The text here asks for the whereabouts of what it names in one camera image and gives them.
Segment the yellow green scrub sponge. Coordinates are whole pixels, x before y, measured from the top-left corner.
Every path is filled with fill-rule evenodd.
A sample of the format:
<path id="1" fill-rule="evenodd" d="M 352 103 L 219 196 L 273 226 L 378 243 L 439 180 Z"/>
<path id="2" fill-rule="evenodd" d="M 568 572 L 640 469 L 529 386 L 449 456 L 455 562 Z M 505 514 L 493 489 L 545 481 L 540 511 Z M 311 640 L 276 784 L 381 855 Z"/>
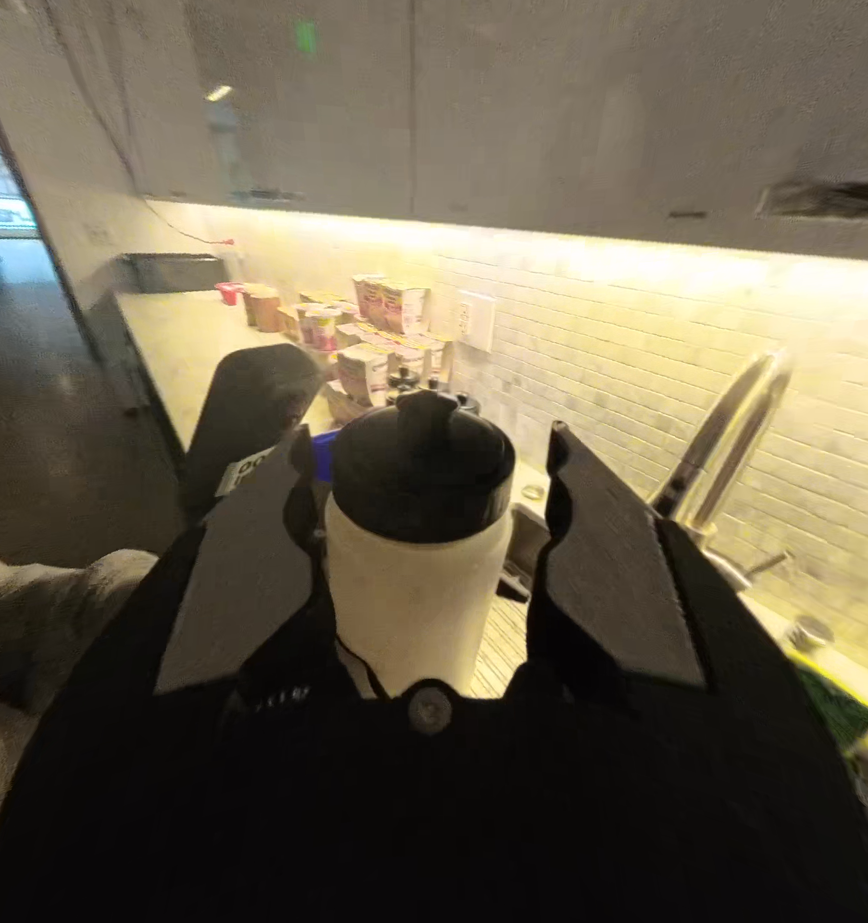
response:
<path id="1" fill-rule="evenodd" d="M 855 770 L 857 759 L 868 757 L 868 698 L 802 652 L 784 652 L 837 750 Z"/>

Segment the under-cabinet light strip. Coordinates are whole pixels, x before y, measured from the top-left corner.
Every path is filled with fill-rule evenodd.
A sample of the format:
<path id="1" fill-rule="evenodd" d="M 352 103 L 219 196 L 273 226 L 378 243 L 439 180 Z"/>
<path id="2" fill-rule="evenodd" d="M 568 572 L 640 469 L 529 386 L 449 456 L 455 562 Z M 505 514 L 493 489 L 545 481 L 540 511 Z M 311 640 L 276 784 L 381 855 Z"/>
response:
<path id="1" fill-rule="evenodd" d="M 228 248 L 249 274 L 256 266 L 304 283 L 332 286 L 334 275 L 379 273 L 431 282 L 452 261 L 577 282 L 637 285 L 662 292 L 765 287 L 821 296 L 868 298 L 868 261 L 573 237 L 310 212 L 275 212 L 151 200 L 191 236 Z"/>

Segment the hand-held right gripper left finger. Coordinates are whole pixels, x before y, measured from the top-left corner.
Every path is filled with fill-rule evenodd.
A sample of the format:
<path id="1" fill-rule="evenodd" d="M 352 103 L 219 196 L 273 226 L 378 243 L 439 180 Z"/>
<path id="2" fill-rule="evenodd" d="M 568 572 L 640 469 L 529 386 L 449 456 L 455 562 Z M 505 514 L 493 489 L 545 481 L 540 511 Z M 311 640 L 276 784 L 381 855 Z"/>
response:
<path id="1" fill-rule="evenodd" d="M 302 425 L 207 515 L 156 695 L 228 679 L 234 696 L 313 696 L 334 672 L 314 473 Z"/>

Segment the white wall outlet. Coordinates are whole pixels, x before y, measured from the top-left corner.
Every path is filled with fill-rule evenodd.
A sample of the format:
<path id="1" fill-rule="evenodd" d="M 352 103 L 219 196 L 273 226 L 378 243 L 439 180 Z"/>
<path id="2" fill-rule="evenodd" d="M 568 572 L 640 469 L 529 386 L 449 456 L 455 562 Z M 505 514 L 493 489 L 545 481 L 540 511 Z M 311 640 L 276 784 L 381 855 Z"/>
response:
<path id="1" fill-rule="evenodd" d="M 493 296 L 459 290 L 456 306 L 456 340 L 477 352 L 491 353 L 496 314 L 497 301 Z"/>

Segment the white plastic bottle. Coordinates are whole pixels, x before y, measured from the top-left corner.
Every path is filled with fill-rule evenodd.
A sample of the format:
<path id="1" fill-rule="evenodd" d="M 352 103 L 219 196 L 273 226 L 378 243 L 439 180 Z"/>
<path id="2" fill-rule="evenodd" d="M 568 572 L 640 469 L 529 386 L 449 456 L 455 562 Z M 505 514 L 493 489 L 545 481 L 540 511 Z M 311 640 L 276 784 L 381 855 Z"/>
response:
<path id="1" fill-rule="evenodd" d="M 378 686 L 394 698 L 428 679 L 470 695 L 511 512 L 475 536 L 434 545 L 376 536 L 334 497 L 324 517 L 336 647 L 359 695 L 377 698 Z"/>

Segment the black box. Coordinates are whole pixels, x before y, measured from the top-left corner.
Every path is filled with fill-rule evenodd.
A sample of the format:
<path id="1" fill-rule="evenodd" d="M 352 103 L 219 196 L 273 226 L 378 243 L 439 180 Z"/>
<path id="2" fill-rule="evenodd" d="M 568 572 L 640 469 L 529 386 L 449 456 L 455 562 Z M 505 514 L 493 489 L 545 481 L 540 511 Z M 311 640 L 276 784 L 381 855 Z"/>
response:
<path id="1" fill-rule="evenodd" d="M 117 260 L 125 289 L 137 294 L 180 294 L 229 283 L 224 261 L 206 253 L 126 253 Z"/>

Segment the grey upper cabinets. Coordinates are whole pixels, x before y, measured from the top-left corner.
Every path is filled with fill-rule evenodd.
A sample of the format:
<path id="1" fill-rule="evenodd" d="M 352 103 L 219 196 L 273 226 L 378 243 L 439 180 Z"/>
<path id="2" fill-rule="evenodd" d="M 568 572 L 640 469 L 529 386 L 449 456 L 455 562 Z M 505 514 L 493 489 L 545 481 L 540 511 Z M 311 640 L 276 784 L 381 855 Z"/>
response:
<path id="1" fill-rule="evenodd" d="M 868 260 L 868 2 L 16 2 L 135 191 Z"/>

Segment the brown paper container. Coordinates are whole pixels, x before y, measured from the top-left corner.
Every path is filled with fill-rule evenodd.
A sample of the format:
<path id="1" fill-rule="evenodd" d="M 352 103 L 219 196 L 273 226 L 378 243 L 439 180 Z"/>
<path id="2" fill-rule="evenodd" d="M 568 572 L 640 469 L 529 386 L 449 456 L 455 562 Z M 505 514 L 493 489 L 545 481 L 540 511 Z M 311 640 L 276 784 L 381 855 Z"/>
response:
<path id="1" fill-rule="evenodd" d="M 275 288 L 260 283 L 244 283 L 242 296 L 249 327 L 264 333 L 280 331 L 281 299 Z"/>

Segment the chrome counter knob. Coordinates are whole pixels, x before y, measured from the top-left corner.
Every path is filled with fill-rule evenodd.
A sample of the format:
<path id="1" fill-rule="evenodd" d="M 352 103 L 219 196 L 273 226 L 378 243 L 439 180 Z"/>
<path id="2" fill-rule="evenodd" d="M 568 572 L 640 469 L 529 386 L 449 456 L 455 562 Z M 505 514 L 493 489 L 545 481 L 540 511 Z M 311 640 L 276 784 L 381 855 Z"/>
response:
<path id="1" fill-rule="evenodd" d="M 799 616 L 790 623 L 784 640 L 791 649 L 810 655 L 832 647 L 835 643 L 835 636 L 832 629 L 820 619 Z"/>

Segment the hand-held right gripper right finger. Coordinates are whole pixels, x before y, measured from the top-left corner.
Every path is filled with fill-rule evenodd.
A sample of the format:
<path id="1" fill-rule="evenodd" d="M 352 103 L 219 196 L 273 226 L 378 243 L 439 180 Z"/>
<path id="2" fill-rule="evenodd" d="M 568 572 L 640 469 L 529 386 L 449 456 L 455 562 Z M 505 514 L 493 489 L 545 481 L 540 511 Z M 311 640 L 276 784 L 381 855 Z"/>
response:
<path id="1" fill-rule="evenodd" d="M 648 504 L 563 422 L 550 431 L 527 654 L 567 688 L 706 688 Z"/>

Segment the chrome kitchen faucet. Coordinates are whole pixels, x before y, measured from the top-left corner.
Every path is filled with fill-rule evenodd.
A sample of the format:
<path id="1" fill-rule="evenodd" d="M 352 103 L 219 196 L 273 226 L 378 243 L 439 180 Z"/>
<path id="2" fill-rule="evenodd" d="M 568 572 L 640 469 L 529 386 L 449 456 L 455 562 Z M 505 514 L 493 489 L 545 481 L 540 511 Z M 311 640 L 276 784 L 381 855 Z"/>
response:
<path id="1" fill-rule="evenodd" d="M 782 552 L 744 570 L 714 550 L 712 541 L 717 517 L 773 423 L 793 370 L 786 349 L 755 355 L 719 397 L 677 465 L 649 499 L 654 513 L 680 525 L 738 594 L 750 590 L 758 574 L 788 558 Z"/>

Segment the stack of noodle cup packs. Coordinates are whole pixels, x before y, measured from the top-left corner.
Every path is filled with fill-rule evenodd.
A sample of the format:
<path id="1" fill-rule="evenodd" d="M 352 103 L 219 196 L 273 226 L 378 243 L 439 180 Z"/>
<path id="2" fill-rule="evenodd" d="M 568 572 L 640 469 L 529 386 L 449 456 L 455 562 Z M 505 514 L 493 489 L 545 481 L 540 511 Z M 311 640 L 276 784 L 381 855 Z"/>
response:
<path id="1" fill-rule="evenodd" d="M 283 332 L 311 352 L 324 375 L 320 407 L 331 428 L 386 403 L 387 376 L 404 364 L 421 384 L 452 377 L 452 340 L 432 325 L 430 288 L 381 274 L 357 274 L 354 294 L 303 291 L 281 308 Z"/>

